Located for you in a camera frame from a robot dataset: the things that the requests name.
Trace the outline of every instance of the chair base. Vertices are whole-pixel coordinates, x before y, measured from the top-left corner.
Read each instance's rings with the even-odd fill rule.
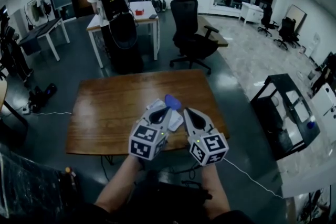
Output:
[[[191,69],[191,67],[193,66],[193,63],[197,63],[200,66],[205,67],[208,70],[208,72],[207,72],[208,75],[211,74],[211,68],[209,66],[207,66],[205,63],[199,61],[198,59],[191,58],[191,57],[188,57],[188,56],[183,57],[183,58],[177,58],[177,59],[171,60],[170,63],[169,63],[169,66],[173,67],[175,62],[189,62],[189,69]]]
[[[280,42],[279,47],[281,47],[281,45],[283,45],[285,47],[285,49],[288,50],[287,45],[286,45],[286,43],[283,40],[281,40],[281,39],[274,39],[274,41]]]
[[[262,27],[259,26],[258,27],[258,32],[260,32],[260,31],[264,31],[266,33],[266,36],[268,36],[268,34],[270,34],[272,36],[272,34],[267,29],[262,28]]]

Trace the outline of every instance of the red object on table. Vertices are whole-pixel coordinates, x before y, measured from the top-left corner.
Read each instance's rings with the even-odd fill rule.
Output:
[[[135,11],[135,15],[140,16],[140,15],[143,15],[144,12],[145,12],[144,9],[143,9],[143,10],[136,10],[136,11]]]

